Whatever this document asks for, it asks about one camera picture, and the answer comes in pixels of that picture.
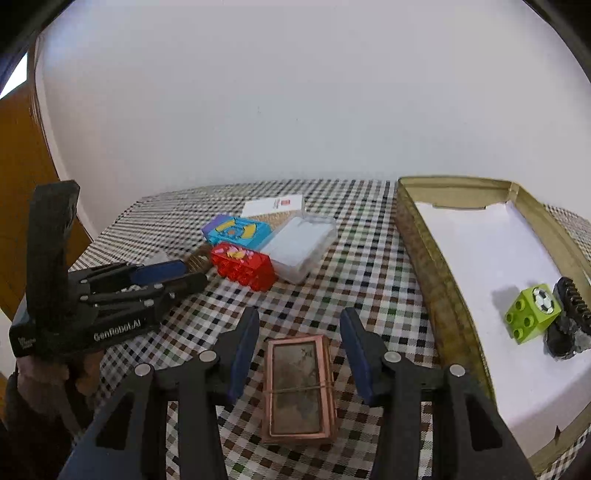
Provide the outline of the left hand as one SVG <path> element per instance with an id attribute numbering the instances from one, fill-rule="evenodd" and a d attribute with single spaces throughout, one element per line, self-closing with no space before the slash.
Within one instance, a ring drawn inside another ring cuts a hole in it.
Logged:
<path id="1" fill-rule="evenodd" d="M 98 351 L 87 354 L 83 360 L 83 373 L 75 381 L 76 389 L 82 395 L 89 397 L 97 391 L 100 382 L 100 363 L 104 352 Z M 25 397 L 33 397 L 34 390 L 41 387 L 63 387 L 69 379 L 69 369 L 64 364 L 50 363 L 27 356 L 16 360 L 18 370 L 18 391 Z"/>

